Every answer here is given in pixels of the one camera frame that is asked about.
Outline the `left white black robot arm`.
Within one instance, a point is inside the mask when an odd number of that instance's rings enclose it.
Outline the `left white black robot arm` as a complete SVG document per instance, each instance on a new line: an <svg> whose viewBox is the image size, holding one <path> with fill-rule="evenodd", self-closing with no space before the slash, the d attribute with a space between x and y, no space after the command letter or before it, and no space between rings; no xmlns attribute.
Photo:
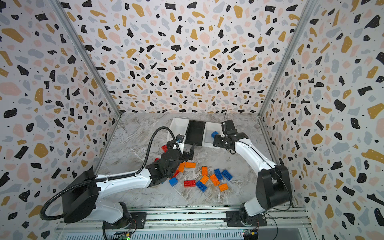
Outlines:
<svg viewBox="0 0 384 240"><path fill-rule="evenodd" d="M128 218L125 203L110 203L105 198L132 189L161 185L175 175L180 164L193 159L194 151L194 146L182 154L177 149L169 149L139 174L128 172L96 176L92 170L82 173L69 185L69 191L62 195L64 222L72 224L91 219L114 224Z"/></svg>

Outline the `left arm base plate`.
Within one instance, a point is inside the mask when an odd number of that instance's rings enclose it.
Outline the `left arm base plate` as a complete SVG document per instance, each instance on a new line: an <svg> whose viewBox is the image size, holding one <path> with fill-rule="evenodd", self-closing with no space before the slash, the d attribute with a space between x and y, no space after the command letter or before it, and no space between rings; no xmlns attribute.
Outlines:
<svg viewBox="0 0 384 240"><path fill-rule="evenodd" d="M146 223L146 218L146 212L129 212L128 215L123 214L123 217L113 224L106 222L104 224L104 229L121 231L143 229Z"/></svg>

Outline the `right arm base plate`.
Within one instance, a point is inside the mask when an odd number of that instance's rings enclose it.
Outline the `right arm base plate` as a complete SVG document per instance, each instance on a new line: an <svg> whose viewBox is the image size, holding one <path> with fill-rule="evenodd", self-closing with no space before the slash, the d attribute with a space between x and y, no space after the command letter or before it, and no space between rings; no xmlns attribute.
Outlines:
<svg viewBox="0 0 384 240"><path fill-rule="evenodd" d="M245 210L226 211L224 222L228 227L266 227L267 220L262 214L249 216Z"/></svg>

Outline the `red brick top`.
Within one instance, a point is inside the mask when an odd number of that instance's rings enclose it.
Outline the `red brick top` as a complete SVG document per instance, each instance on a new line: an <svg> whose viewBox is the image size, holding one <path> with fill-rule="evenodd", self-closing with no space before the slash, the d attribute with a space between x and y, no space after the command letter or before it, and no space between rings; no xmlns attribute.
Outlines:
<svg viewBox="0 0 384 240"><path fill-rule="evenodd" d="M163 145L162 147L162 150L166 153L168 151L168 147L166 145Z"/></svg>

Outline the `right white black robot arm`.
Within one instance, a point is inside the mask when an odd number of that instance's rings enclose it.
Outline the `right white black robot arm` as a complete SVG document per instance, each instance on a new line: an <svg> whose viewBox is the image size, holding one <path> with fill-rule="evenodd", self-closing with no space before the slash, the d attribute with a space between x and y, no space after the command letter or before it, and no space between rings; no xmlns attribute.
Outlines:
<svg viewBox="0 0 384 240"><path fill-rule="evenodd" d="M257 174L256 196L243 203L239 210L244 224L250 225L257 215L292 202L288 168L265 157L244 133L215 135L214 146L239 154Z"/></svg>

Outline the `blue square brick top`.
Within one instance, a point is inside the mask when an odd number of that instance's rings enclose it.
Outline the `blue square brick top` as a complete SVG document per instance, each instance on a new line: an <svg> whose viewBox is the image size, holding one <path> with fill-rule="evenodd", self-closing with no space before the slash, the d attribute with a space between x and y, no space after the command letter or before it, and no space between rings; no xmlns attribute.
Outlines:
<svg viewBox="0 0 384 240"><path fill-rule="evenodd" d="M212 134L211 134L211 137L214 139L216 135L218 135L219 133L217 131L214 131Z"/></svg>

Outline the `blue long brick bottom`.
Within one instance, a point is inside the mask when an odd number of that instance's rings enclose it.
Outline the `blue long brick bottom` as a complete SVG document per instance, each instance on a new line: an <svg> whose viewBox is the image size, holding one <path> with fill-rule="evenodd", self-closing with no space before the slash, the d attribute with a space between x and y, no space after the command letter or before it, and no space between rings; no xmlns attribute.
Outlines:
<svg viewBox="0 0 384 240"><path fill-rule="evenodd" d="M196 182L196 187L202 191L203 193L207 190L207 186L203 184L201 181Z"/></svg>

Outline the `blue square brick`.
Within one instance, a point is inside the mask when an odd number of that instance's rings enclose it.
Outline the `blue square brick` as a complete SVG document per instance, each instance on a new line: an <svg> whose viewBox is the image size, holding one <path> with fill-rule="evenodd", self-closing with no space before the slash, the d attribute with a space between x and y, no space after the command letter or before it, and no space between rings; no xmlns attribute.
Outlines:
<svg viewBox="0 0 384 240"><path fill-rule="evenodd" d="M178 182L179 182L179 181L178 181L177 178L171 178L171 179L169 179L169 183L170 183L171 187L174 187Z"/></svg>
<svg viewBox="0 0 384 240"><path fill-rule="evenodd" d="M214 139L216 135L218 135L219 133L217 131L214 131L212 134L211 134L211 137Z"/></svg>

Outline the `blue long brick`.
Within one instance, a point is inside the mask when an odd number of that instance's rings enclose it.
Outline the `blue long brick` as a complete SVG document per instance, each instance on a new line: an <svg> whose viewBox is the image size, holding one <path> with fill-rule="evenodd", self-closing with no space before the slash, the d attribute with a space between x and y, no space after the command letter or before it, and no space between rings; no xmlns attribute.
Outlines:
<svg viewBox="0 0 384 240"><path fill-rule="evenodd" d="M221 171L220 171L219 169L214 169L214 173L215 173L216 178L217 178L219 181L223 180L222 173L221 173Z"/></svg>
<svg viewBox="0 0 384 240"><path fill-rule="evenodd" d="M203 193L207 190L207 186L203 184L201 181L196 182L196 187L202 191Z"/></svg>
<svg viewBox="0 0 384 240"><path fill-rule="evenodd" d="M227 170L223 170L223 171L222 171L222 175L223 175L223 177L224 177L227 181L230 181L230 180L233 178L233 176L232 176Z"/></svg>

